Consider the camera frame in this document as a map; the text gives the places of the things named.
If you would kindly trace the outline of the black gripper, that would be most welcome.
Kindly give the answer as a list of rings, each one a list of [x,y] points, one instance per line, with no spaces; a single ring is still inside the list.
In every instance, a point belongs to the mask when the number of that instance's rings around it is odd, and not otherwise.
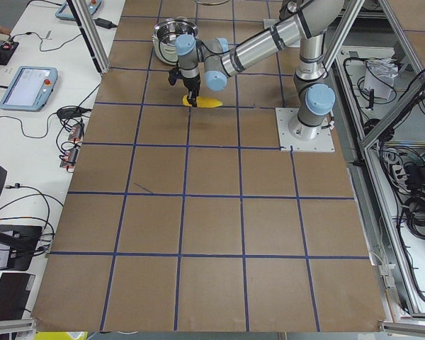
[[[197,107],[197,97],[200,93],[200,75],[197,74],[194,77],[187,77],[182,75],[183,85],[187,88],[187,103],[192,107]]]

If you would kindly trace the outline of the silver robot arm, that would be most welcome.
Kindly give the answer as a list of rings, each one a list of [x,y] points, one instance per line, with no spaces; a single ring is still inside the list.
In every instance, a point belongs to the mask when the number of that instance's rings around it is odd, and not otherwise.
[[[300,42],[294,74],[300,108],[288,128],[297,140],[313,140],[336,99],[334,91],[324,84],[329,71],[325,57],[331,56],[324,49],[324,36],[343,5],[336,0],[304,1],[296,6],[284,1],[278,22],[235,47],[230,47],[224,38],[202,41],[182,34],[175,41],[178,61],[169,71],[168,81],[174,85],[181,80],[187,89],[187,104],[198,107],[202,79],[211,91],[221,91],[229,78]]]

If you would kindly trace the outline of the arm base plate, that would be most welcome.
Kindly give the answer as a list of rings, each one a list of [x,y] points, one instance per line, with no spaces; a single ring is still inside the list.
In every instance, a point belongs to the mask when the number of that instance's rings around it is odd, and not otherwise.
[[[297,108],[276,108],[276,122],[280,151],[282,152],[335,152],[327,118],[317,127],[307,127],[298,120]]]
[[[275,25],[278,22],[278,19],[271,19],[271,18],[267,18],[267,19],[263,19],[263,28],[267,29],[273,25]]]

